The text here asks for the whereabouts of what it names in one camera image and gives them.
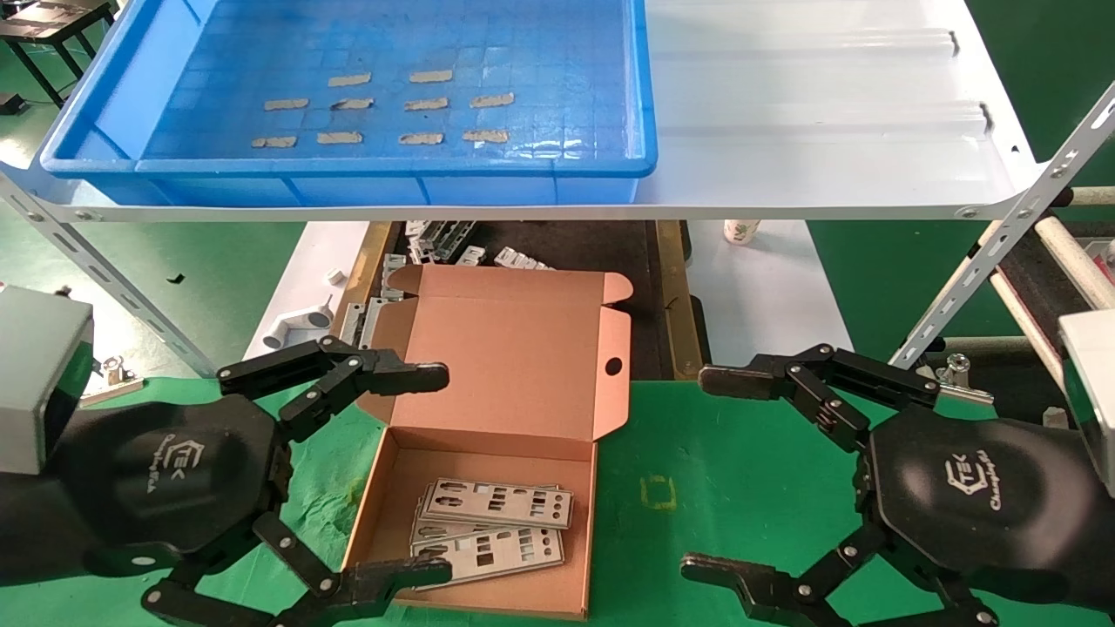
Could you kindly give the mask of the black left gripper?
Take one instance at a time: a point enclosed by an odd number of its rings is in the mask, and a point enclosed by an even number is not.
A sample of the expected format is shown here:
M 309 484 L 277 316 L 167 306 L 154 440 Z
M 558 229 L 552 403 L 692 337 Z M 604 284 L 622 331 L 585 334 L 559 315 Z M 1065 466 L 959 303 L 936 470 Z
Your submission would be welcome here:
M 43 471 L 4 473 L 1 583 L 174 567 L 142 599 L 172 626 L 334 626 L 381 617 L 403 589 L 449 582 L 449 560 L 430 556 L 333 572 L 274 513 L 294 469 L 287 440 L 306 441 L 366 394 L 442 390 L 446 365 L 324 336 L 235 361 L 219 383 L 230 396 L 206 404 L 79 409 Z M 278 423 L 253 402 L 294 388 Z M 292 606 L 266 614 L 198 594 L 203 576 L 258 544 L 304 583 Z

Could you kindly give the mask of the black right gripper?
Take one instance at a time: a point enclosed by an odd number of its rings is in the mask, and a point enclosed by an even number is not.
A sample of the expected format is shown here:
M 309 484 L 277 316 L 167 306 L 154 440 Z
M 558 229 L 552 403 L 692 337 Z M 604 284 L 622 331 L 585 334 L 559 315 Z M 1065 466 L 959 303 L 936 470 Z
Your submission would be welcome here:
M 939 385 L 828 344 L 757 354 L 744 367 L 707 365 L 699 385 L 712 396 L 788 401 L 838 448 L 867 448 L 875 478 L 867 517 L 883 530 L 861 525 L 796 578 L 749 561 L 682 556 L 686 580 L 731 590 L 748 618 L 849 626 L 828 596 L 880 553 L 943 607 L 879 626 L 998 626 L 971 588 L 1015 602 L 1112 609 L 1112 496 L 1076 432 L 1008 418 L 888 418 L 867 445 L 867 416 L 841 390 L 891 409 L 933 408 Z

